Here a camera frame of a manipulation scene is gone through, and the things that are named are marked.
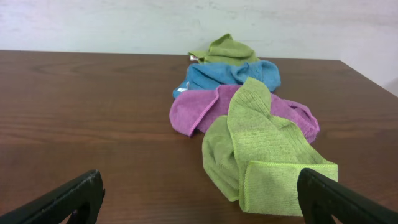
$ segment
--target wood grain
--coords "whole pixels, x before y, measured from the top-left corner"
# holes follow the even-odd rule
[[[313,146],[340,182],[398,210],[398,100],[340,61],[275,59],[281,98],[321,126]],[[202,168],[203,134],[169,122],[187,56],[0,52],[0,214],[89,169],[98,223],[303,223],[243,213]]]

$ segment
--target pink cloth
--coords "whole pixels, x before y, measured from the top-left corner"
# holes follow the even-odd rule
[[[229,102],[241,85],[220,85],[215,90],[187,90],[175,99],[170,109],[174,130],[191,136],[195,129],[207,132],[221,115],[228,114]],[[271,114],[294,122],[309,143],[319,133],[319,125],[308,107],[271,94]]]

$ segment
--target green microfiber cloth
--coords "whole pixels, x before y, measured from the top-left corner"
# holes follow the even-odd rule
[[[300,171],[311,168],[335,181],[338,166],[322,158],[293,122],[270,114],[271,94],[248,78],[235,93],[227,116],[210,126],[203,140],[203,166],[244,212],[301,216]]]
[[[209,46],[208,52],[192,51],[190,55],[198,58],[199,63],[227,63],[242,65],[258,62],[253,49],[232,39],[231,34],[225,34]]]

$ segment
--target textured fabric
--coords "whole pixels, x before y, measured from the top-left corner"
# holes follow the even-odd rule
[[[188,90],[183,92],[170,109],[173,128],[187,136],[199,129],[207,132],[211,124],[221,115],[227,115],[229,102],[241,85],[220,85],[216,90]],[[271,114],[293,121],[303,132],[309,143],[319,133],[319,125],[309,108],[271,94]]]
[[[280,86],[278,67],[266,60],[241,66],[225,63],[191,64],[186,79],[173,91],[173,97],[178,97],[182,89],[215,90],[222,84],[242,85],[248,77],[260,80],[270,91]]]
[[[231,34],[225,34],[210,44],[207,52],[192,51],[199,63],[227,63],[242,65],[245,62],[257,62],[259,59],[253,49],[232,39]]]
[[[311,168],[335,181],[338,166],[322,158],[293,122],[271,115],[272,97],[248,78],[203,139],[206,173],[244,212],[302,215],[297,199],[300,171]]]

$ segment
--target black plastic part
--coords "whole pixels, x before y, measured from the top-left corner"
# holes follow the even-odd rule
[[[398,223],[398,213],[309,168],[301,171],[297,191],[306,224],[335,224],[331,215],[342,223]]]
[[[101,174],[91,170],[40,198],[0,217],[0,223],[94,224],[105,189]]]

